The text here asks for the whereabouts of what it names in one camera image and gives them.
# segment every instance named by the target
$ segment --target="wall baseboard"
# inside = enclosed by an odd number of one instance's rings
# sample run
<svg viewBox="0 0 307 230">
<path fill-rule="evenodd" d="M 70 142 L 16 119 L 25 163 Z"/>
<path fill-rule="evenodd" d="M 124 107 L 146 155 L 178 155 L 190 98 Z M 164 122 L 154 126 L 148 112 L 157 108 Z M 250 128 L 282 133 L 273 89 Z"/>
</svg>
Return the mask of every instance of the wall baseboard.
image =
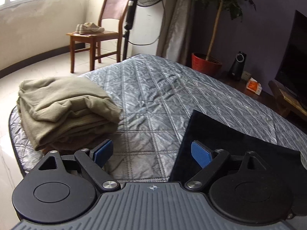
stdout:
<svg viewBox="0 0 307 230">
<path fill-rule="evenodd" d="M 84 43 L 76 44 L 76 49 L 82 49 L 82 48 L 85 48 Z M 0 70 L 0 78 L 3 78 L 4 76 L 9 75 L 10 73 L 13 73 L 21 68 L 27 67 L 36 62 L 39 62 L 39 61 L 63 54 L 63 53 L 68 53 L 68 52 L 69 52 L 69 46 L 65 46 L 65 47 L 60 47 L 57 49 L 50 50 L 48 52 L 44 52 L 44 53 L 40 53 L 38 55 L 32 56 L 30 58 L 19 61 L 15 64 L 10 65 L 9 67 L 6 67 Z"/>
</svg>

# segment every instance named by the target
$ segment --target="plant stem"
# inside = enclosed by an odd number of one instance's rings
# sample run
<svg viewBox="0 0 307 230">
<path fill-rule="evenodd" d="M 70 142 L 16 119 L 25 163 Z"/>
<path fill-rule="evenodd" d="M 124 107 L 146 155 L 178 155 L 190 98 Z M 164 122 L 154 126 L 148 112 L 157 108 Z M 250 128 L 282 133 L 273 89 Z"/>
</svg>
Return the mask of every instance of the plant stem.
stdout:
<svg viewBox="0 0 307 230">
<path fill-rule="evenodd" d="M 220 14 L 222 12 L 222 8 L 223 8 L 223 0 L 220 1 L 219 9 L 217 10 L 217 13 L 216 13 L 214 27 L 213 27 L 213 32 L 212 32 L 212 37 L 211 37 L 211 41 L 210 41 L 208 52 L 207 52 L 207 56 L 206 56 L 206 60 L 207 61 L 209 60 L 210 53 L 211 53 L 211 50 L 212 50 L 212 46 L 213 46 L 213 43 L 214 43 L 214 40 L 215 40 L 216 31 L 217 31 L 217 25 L 219 24 L 219 19 L 220 19 Z"/>
</svg>

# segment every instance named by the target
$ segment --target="white wall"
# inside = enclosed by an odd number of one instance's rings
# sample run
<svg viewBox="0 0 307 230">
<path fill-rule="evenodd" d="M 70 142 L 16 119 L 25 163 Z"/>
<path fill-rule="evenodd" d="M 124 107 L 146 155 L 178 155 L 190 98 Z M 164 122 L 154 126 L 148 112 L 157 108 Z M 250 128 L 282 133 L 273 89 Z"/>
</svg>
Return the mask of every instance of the white wall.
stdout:
<svg viewBox="0 0 307 230">
<path fill-rule="evenodd" d="M 85 22 L 88 0 L 35 0 L 0 10 L 0 70 L 69 45 Z"/>
<path fill-rule="evenodd" d="M 87 22 L 98 23 L 99 13 L 104 0 L 89 0 L 87 9 Z M 135 44 L 148 44 L 159 36 L 163 19 L 163 6 L 158 3 L 151 7 L 137 7 L 133 29 L 130 31 L 130 41 Z M 118 20 L 104 19 L 102 26 L 107 31 L 118 31 Z M 113 52 L 116 50 L 117 40 L 110 40 L 101 43 L 102 53 Z M 138 53 L 155 55 L 157 52 L 158 41 L 149 46 L 128 46 L 128 56 Z"/>
</svg>

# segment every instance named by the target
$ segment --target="black cloth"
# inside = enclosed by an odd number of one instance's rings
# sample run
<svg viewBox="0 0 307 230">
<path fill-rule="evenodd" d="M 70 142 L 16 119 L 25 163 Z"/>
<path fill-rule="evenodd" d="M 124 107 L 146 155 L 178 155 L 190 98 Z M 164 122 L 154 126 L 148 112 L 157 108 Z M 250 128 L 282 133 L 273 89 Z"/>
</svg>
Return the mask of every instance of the black cloth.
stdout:
<svg viewBox="0 0 307 230">
<path fill-rule="evenodd" d="M 170 182 L 184 184 L 201 170 L 191 156 L 191 143 L 195 140 L 212 150 L 227 150 L 231 155 L 244 155 L 247 150 L 257 152 L 292 190 L 293 213 L 307 215 L 307 170 L 301 163 L 299 151 L 248 136 L 195 110 L 183 137 Z"/>
</svg>

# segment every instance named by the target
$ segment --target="bed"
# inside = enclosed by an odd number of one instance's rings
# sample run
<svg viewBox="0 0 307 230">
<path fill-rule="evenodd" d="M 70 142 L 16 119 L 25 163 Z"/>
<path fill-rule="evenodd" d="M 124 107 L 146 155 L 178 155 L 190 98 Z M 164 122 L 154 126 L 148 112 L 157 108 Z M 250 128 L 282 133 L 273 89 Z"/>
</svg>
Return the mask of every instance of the bed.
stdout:
<svg viewBox="0 0 307 230">
<path fill-rule="evenodd" d="M 107 136 L 114 154 L 105 165 L 120 183 L 167 181 L 194 109 L 247 135 L 299 150 L 307 167 L 306 134 L 263 104 L 181 64 L 139 54 L 82 76 L 123 109 L 118 130 Z M 26 175 L 43 154 L 33 150 L 16 108 L 9 130 Z"/>
</svg>

